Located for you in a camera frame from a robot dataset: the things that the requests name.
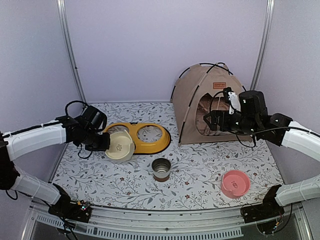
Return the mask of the pink pet bowl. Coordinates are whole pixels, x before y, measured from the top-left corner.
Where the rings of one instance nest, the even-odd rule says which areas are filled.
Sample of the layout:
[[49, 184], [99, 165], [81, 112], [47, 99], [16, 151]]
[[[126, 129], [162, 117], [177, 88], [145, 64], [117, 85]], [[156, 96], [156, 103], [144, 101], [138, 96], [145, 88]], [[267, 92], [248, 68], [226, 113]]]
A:
[[230, 170], [222, 176], [221, 191], [228, 198], [241, 198], [250, 188], [250, 178], [243, 171]]

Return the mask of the beige pet tent fabric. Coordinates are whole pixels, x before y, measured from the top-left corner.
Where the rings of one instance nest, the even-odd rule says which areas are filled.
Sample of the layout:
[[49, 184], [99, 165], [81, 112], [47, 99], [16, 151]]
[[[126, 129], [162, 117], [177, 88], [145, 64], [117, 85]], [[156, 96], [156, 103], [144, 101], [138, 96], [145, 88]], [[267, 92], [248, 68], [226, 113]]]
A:
[[170, 98], [178, 129], [178, 145], [237, 140], [234, 134], [222, 132], [218, 127], [210, 130], [203, 119], [210, 110], [229, 110], [223, 94], [215, 95], [227, 87], [237, 94], [245, 90], [223, 62], [198, 63], [179, 76]]

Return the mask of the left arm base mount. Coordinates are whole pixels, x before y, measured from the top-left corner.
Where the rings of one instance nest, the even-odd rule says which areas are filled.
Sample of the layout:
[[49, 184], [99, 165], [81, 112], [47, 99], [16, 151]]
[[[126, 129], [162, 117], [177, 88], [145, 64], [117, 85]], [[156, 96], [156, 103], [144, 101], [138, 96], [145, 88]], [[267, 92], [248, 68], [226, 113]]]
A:
[[72, 202], [70, 200], [59, 199], [56, 204], [49, 207], [48, 213], [63, 219], [88, 223], [92, 208], [89, 201], [80, 200]]

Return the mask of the cream pet bowl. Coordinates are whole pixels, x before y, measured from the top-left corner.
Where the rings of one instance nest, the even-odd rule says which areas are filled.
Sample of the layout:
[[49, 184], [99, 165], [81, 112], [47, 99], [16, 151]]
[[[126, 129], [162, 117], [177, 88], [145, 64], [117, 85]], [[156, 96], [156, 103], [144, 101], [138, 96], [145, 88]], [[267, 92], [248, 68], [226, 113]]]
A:
[[114, 161], [126, 162], [131, 159], [135, 151], [135, 144], [128, 131], [117, 131], [110, 134], [109, 149], [105, 155]]

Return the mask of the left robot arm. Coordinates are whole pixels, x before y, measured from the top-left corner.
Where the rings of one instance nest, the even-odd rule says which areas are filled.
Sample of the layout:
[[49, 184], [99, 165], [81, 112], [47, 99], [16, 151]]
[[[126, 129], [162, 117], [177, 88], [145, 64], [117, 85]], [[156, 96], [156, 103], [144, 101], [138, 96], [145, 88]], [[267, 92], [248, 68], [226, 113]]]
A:
[[104, 132], [107, 116], [87, 105], [77, 117], [69, 113], [54, 120], [0, 135], [0, 188], [13, 190], [54, 205], [63, 216], [74, 213], [69, 195], [60, 187], [46, 183], [15, 166], [14, 160], [28, 153], [53, 146], [73, 143], [90, 152], [104, 152], [110, 147], [110, 135]]

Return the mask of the beige patterned pet pillow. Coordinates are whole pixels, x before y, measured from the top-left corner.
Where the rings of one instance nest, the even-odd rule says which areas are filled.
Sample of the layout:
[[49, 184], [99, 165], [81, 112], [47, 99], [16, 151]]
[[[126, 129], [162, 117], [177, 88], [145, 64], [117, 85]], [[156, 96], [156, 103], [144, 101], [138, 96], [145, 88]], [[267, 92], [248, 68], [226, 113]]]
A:
[[229, 135], [228, 132], [220, 131], [219, 126], [216, 126], [214, 130], [211, 130], [207, 123], [204, 121], [204, 116], [211, 111], [228, 111], [229, 104], [225, 101], [225, 98], [220, 94], [216, 96], [213, 101], [212, 96], [206, 93], [201, 97], [198, 102], [195, 117], [195, 126], [197, 131], [203, 136], [224, 136]]

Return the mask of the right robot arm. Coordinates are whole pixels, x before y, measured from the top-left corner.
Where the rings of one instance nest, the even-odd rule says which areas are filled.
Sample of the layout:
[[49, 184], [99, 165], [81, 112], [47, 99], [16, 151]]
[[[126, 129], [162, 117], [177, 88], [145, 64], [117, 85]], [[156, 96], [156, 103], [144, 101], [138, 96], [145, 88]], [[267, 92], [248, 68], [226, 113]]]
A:
[[[230, 87], [221, 91], [229, 105], [228, 110], [209, 109], [204, 122], [213, 131], [219, 129], [239, 136], [265, 140], [279, 147], [303, 153], [314, 160], [320, 159], [320, 135], [282, 113], [268, 114], [264, 94], [249, 90], [236, 94]], [[275, 185], [264, 196], [258, 213], [269, 218], [278, 210], [292, 203], [307, 201], [320, 196], [320, 177], [317, 175], [293, 184]]]

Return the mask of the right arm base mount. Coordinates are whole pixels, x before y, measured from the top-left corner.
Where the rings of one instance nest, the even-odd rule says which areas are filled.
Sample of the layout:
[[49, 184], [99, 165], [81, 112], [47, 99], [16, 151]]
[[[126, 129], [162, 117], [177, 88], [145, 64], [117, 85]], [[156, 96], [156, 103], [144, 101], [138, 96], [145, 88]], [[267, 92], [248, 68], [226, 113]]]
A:
[[260, 203], [256, 205], [245, 204], [240, 209], [240, 214], [245, 223], [253, 223], [270, 218], [280, 217], [279, 220], [275, 221], [273, 226], [268, 223], [267, 226], [258, 228], [259, 231], [264, 235], [272, 235], [276, 232], [284, 213], [285, 210], [283, 207], [273, 203]]

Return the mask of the yellow double bowl holder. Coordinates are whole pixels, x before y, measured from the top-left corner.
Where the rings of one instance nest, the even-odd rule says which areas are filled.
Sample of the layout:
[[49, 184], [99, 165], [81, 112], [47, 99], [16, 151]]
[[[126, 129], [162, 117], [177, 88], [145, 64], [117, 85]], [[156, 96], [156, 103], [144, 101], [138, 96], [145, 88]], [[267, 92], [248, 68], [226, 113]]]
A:
[[103, 132], [110, 135], [127, 132], [134, 144], [134, 155], [154, 155], [166, 150], [171, 143], [171, 135], [163, 126], [149, 122], [117, 122]]

